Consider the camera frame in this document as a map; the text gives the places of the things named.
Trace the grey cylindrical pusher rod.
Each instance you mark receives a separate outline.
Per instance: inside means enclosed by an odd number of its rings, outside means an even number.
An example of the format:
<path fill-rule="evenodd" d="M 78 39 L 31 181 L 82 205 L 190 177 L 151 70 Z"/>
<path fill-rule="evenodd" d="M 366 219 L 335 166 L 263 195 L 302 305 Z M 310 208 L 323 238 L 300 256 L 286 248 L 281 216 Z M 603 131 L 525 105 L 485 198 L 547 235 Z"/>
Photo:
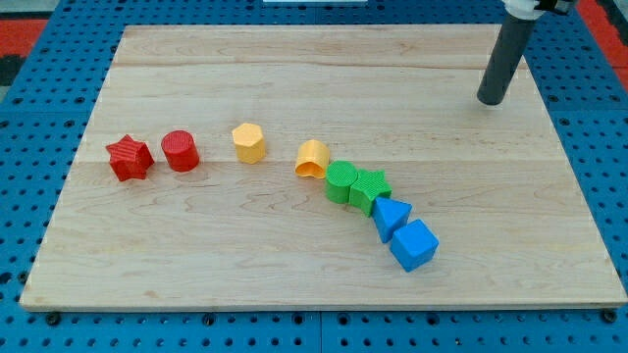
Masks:
<path fill-rule="evenodd" d="M 480 102 L 496 106 L 503 101 L 535 25 L 512 15 L 504 18 L 476 94 Z"/>

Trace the white rod mount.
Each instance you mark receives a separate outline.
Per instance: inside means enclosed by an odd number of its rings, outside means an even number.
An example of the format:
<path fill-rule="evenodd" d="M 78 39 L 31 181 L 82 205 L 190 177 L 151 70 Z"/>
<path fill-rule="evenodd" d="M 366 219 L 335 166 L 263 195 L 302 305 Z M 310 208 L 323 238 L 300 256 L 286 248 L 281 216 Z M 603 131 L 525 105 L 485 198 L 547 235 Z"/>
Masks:
<path fill-rule="evenodd" d="M 506 12 L 520 20 L 536 21 L 544 13 L 567 15 L 574 8 L 574 0 L 501 0 Z"/>

